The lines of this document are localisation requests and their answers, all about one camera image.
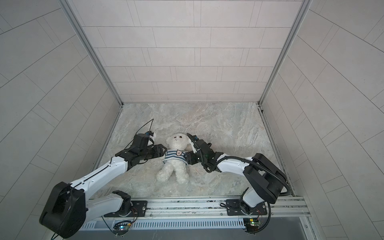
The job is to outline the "blue white striped knit sweater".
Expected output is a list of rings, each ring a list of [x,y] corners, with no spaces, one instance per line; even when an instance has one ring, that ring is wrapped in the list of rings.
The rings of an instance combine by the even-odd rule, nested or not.
[[[169,160],[177,160],[188,165],[189,163],[187,161],[186,154],[187,153],[182,150],[167,150],[165,153],[165,158],[163,159],[163,163],[165,164]]]

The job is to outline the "white teddy bear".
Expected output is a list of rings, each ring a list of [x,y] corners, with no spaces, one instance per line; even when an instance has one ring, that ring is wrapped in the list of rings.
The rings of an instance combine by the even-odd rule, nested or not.
[[[189,174],[187,172],[186,150],[190,145],[187,135],[182,133],[174,134],[167,138],[168,150],[163,159],[163,167],[157,173],[156,178],[159,182],[166,182],[175,173],[178,184],[187,184]]]

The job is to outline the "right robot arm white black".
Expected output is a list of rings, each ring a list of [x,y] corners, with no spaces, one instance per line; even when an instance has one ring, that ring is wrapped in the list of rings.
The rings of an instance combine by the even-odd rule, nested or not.
[[[214,152],[212,144],[187,134],[192,151],[186,153],[187,163],[200,163],[207,173],[233,173],[244,176],[251,187],[241,195],[239,207],[244,214],[256,211],[260,203],[275,204],[279,196],[288,196],[292,189],[287,176],[263,154],[241,158]]]

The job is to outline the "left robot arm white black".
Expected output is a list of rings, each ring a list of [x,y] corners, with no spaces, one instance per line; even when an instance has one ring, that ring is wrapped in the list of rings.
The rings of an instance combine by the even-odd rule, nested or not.
[[[71,183],[55,185],[41,213],[39,223],[67,239],[83,224],[113,214],[126,217],[134,212],[131,196],[123,191],[93,199],[92,196],[107,183],[126,173],[141,161],[160,158],[167,148],[154,143],[154,133],[134,136],[132,145],[115,154],[106,164]]]

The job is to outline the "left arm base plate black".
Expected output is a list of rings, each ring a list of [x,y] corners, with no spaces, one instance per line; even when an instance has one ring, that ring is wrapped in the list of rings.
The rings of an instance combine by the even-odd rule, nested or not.
[[[147,209],[147,201],[123,202],[121,208],[114,213],[104,215],[107,218],[144,217]]]

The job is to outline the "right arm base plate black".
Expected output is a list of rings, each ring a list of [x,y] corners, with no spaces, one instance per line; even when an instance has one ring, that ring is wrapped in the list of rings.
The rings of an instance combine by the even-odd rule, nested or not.
[[[259,203],[254,208],[249,208],[239,200],[227,199],[221,203],[221,207],[227,210],[228,216],[267,216],[268,207],[265,203]]]

